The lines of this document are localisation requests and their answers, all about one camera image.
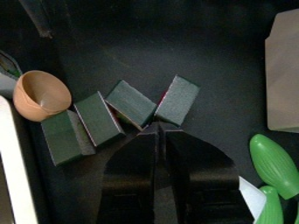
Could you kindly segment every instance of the green plastic object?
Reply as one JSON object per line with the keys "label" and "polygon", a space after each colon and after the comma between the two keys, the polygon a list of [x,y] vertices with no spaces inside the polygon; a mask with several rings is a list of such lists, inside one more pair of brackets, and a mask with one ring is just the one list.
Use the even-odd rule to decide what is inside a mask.
{"label": "green plastic object", "polygon": [[249,153],[258,177],[286,200],[299,193],[294,162],[281,146],[257,134],[249,141]]}
{"label": "green plastic object", "polygon": [[269,185],[264,185],[258,190],[265,195],[265,207],[258,215],[256,224],[284,224],[282,208],[276,189]]}

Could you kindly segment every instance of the green block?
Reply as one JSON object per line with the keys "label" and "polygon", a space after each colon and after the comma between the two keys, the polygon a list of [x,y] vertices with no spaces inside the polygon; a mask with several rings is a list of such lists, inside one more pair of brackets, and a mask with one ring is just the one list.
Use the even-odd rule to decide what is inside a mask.
{"label": "green block", "polygon": [[54,165],[96,153],[80,118],[72,111],[41,121],[41,128]]}
{"label": "green block", "polygon": [[154,116],[162,121],[181,126],[200,88],[182,77],[174,76]]}
{"label": "green block", "polygon": [[122,80],[120,80],[106,96],[106,103],[141,130],[154,112],[152,101]]}
{"label": "green block", "polygon": [[94,146],[125,135],[98,92],[74,103],[74,108]]}

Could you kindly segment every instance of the gray block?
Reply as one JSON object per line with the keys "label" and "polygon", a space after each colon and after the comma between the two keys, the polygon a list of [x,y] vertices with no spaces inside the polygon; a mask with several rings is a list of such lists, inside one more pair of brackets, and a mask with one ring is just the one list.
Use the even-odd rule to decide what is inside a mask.
{"label": "gray block", "polygon": [[154,116],[162,121],[181,126],[200,88],[182,77],[174,76]]}
{"label": "gray block", "polygon": [[116,84],[106,96],[106,103],[141,130],[154,112],[152,101],[122,80]]}
{"label": "gray block", "polygon": [[54,165],[96,153],[80,118],[72,111],[41,121],[41,128]]}
{"label": "gray block", "polygon": [[100,92],[74,103],[74,108],[94,146],[125,135]]}

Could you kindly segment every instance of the tan bowl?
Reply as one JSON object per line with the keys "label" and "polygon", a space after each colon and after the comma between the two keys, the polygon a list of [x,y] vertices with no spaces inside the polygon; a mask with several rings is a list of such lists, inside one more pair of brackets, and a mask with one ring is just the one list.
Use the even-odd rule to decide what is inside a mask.
{"label": "tan bowl", "polygon": [[70,106],[70,92],[53,75],[29,71],[16,82],[13,105],[24,118],[40,122]]}

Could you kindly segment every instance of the dark surface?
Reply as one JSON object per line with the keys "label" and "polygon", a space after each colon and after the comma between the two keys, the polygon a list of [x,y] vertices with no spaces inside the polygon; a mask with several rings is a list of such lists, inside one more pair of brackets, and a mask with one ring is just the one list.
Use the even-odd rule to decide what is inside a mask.
{"label": "dark surface", "polygon": [[[1,50],[24,71],[61,78],[74,102],[97,90],[106,95],[122,79],[157,103],[177,74],[201,86],[181,127],[228,154],[240,176],[262,185],[248,154],[256,133],[285,148],[299,167],[297,134],[266,129],[264,71],[274,14],[299,1],[48,1],[53,40],[38,38],[14,0],[1,3]],[[52,223],[94,223],[104,165],[137,130],[124,126],[126,138],[56,168],[41,126],[29,124]],[[282,205],[292,223],[296,204]]]}

